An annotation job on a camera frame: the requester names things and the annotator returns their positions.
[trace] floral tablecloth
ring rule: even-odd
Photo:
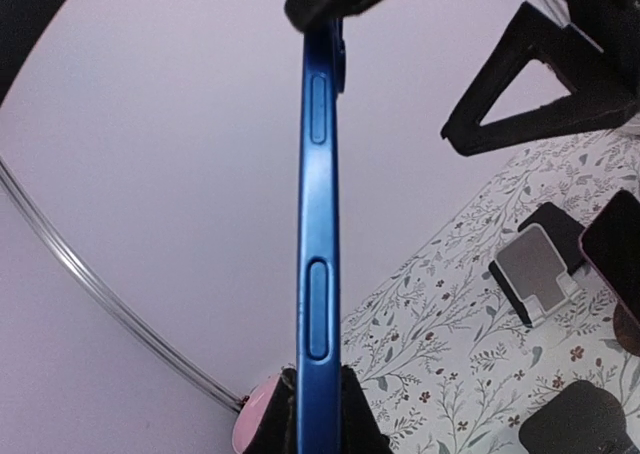
[[[519,222],[551,201],[588,224],[620,188],[638,195],[640,120],[526,147],[343,324],[396,453],[526,452],[522,422],[564,386],[612,392],[640,445],[640,358],[613,335],[615,301],[588,268],[576,302],[526,329],[487,272]]]

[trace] black phone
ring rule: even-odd
[[[580,236],[580,250],[640,325],[640,202],[619,191]]]

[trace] pink object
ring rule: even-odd
[[[271,376],[264,384],[256,387],[247,404],[242,408],[238,420],[233,427],[231,444],[236,454],[242,454],[253,440],[262,421],[273,391],[276,390],[280,376]]]

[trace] blue metal frame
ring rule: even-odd
[[[305,34],[298,226],[298,454],[340,452],[340,248],[336,99],[342,21]]]

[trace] brown round object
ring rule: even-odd
[[[620,304],[613,311],[613,332],[625,351],[640,356],[640,325]]]

